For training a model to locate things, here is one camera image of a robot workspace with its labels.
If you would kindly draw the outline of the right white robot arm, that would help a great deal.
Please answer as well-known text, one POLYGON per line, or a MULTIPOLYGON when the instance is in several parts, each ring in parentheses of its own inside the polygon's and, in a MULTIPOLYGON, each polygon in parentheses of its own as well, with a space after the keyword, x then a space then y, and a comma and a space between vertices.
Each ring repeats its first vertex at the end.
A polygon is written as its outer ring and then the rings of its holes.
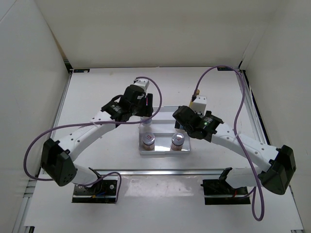
POLYGON ((187 106, 179 107, 173 118, 183 127, 189 137, 223 146, 244 158, 250 158, 255 170, 226 168, 216 180, 204 182, 217 194, 230 194, 235 189, 255 186, 259 180, 268 191, 283 195, 296 171, 293 149, 263 144, 234 130, 222 119, 206 111, 200 116, 187 106))

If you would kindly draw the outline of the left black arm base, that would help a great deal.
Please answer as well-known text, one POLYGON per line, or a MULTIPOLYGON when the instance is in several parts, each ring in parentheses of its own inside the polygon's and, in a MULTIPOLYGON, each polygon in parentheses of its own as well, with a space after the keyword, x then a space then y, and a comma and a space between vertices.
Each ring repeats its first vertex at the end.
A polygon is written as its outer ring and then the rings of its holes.
POLYGON ((116 204, 119 199, 122 177, 113 171, 101 175, 98 171, 89 168, 99 181, 92 186, 75 186, 72 195, 72 203, 99 203, 116 204))

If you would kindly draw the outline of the blue-label silver-cap jar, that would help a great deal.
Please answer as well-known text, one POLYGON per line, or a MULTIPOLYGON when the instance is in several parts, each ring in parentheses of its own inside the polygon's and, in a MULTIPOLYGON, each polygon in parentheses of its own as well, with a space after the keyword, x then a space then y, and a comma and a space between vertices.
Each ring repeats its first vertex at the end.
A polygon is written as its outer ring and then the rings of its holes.
POLYGON ((150 126, 152 123, 152 118, 144 116, 140 118, 140 121, 143 126, 150 126))
POLYGON ((183 126, 180 125, 177 121, 175 122, 174 128, 175 128, 175 130, 176 130, 178 133, 184 133, 184 132, 185 132, 183 126))

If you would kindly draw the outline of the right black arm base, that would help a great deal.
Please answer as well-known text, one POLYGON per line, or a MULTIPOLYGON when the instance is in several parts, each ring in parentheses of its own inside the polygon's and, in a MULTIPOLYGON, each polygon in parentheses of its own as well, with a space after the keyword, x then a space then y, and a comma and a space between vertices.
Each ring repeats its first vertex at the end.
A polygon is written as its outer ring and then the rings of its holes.
POLYGON ((203 179, 205 205, 248 205, 251 204, 247 187, 233 188, 226 181, 233 168, 226 168, 217 179, 203 179))

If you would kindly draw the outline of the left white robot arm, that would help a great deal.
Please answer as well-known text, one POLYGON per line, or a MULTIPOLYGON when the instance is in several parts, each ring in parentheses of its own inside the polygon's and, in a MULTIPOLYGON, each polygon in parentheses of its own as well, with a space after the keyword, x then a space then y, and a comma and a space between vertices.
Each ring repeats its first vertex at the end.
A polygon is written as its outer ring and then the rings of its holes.
POLYGON ((150 117, 153 113, 153 95, 147 93, 148 81, 129 85, 124 94, 114 97, 90 121, 69 135, 43 144, 41 166, 59 185, 85 185, 91 194, 101 191, 102 182, 90 169, 75 165, 76 158, 93 142, 109 131, 127 122, 131 116, 150 117))

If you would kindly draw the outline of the brown spice jar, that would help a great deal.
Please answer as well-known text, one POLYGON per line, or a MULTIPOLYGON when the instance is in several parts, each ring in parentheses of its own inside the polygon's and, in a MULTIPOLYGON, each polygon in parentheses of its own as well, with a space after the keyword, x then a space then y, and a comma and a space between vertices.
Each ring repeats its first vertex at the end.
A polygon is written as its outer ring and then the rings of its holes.
POLYGON ((184 142, 185 142, 185 138, 182 133, 173 134, 172 139, 171 139, 171 149, 182 150, 184 142))
POLYGON ((144 150, 150 151, 155 148, 155 135, 152 132, 144 133, 142 136, 142 147, 144 150))

